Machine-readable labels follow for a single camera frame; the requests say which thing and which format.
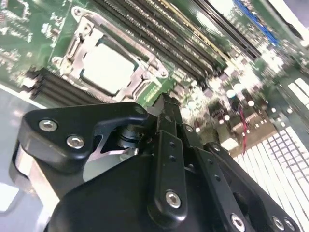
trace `metal bracket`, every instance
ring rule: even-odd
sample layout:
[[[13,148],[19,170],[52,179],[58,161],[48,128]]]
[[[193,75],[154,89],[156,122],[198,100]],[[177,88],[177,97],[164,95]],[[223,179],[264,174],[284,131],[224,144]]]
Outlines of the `metal bracket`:
[[[157,104],[161,113],[154,137],[154,166],[150,181],[148,212],[163,228],[176,228],[186,219],[188,205],[183,163],[183,144],[177,138],[177,111],[173,111],[170,97],[162,94]]]
[[[147,117],[133,102],[31,111],[22,119],[18,140],[26,153],[60,172],[73,173],[92,153],[94,136],[108,138],[116,127],[142,124]]]

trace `blue memory slot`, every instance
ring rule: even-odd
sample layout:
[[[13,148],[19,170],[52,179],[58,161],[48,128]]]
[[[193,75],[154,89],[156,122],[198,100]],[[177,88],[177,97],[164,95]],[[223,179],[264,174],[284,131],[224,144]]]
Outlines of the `blue memory slot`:
[[[251,13],[251,11],[246,7],[240,0],[233,0],[233,2],[240,8],[240,10],[259,28],[260,31],[262,31],[270,42],[272,42],[274,45],[279,44],[279,40],[276,39],[276,37],[264,26],[262,26],[258,19]]]

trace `white vent grille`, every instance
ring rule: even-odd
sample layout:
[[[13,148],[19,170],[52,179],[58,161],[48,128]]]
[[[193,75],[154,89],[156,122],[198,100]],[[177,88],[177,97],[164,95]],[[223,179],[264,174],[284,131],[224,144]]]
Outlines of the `white vent grille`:
[[[309,232],[309,153],[291,127],[234,160]]]

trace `cable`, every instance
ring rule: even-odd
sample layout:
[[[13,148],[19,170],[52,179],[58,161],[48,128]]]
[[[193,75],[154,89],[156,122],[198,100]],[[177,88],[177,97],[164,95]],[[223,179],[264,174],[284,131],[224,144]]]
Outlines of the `cable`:
[[[239,114],[240,114],[240,118],[243,124],[243,130],[244,130],[243,143],[242,143],[243,144],[242,153],[244,155],[246,152],[246,148],[247,148],[247,122],[246,122],[245,114],[241,106],[239,107]]]

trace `screw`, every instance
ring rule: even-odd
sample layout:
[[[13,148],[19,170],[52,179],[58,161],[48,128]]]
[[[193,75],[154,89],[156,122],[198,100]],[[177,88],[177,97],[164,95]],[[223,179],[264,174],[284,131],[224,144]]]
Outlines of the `screw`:
[[[281,231],[284,230],[284,225],[282,224],[282,222],[277,217],[273,216],[272,220],[273,220],[274,224],[278,227],[279,230],[281,230]]]
[[[165,195],[165,198],[166,198],[167,203],[171,207],[175,209],[178,209],[180,207],[181,201],[180,201],[179,196],[175,192],[168,191]]]
[[[231,214],[231,220],[237,230],[239,230],[240,232],[244,232],[246,230],[245,224],[236,214]]]
[[[55,131],[58,126],[54,121],[45,119],[39,122],[39,127],[43,131],[52,132]]]
[[[288,225],[288,227],[289,227],[292,231],[295,231],[295,227],[293,226],[293,224],[292,224],[287,218],[284,219],[284,222],[285,222],[285,224]]]
[[[215,149],[216,151],[220,151],[220,148],[217,144],[213,144],[212,145],[213,149]]]
[[[190,132],[192,132],[192,131],[193,131],[193,128],[192,128],[192,127],[190,127],[189,125],[186,125],[185,127],[186,127],[186,129],[187,129],[188,131],[190,131]]]
[[[80,10],[80,9],[75,9],[75,10],[74,10],[74,14],[75,14],[76,16],[79,16],[79,15],[81,14],[81,10]]]
[[[135,106],[135,110],[136,110],[136,112],[137,113],[139,113],[139,114],[144,114],[144,111],[143,111],[143,109],[141,109],[140,107],[138,107],[138,106]]]
[[[77,135],[71,135],[69,138],[67,138],[67,145],[74,149],[81,149],[84,146],[84,141]]]
[[[54,63],[54,64],[59,64],[59,60],[57,59],[57,58],[52,58],[52,62]]]
[[[84,27],[84,33],[88,34],[89,32],[91,32],[91,25],[90,24],[86,24]]]

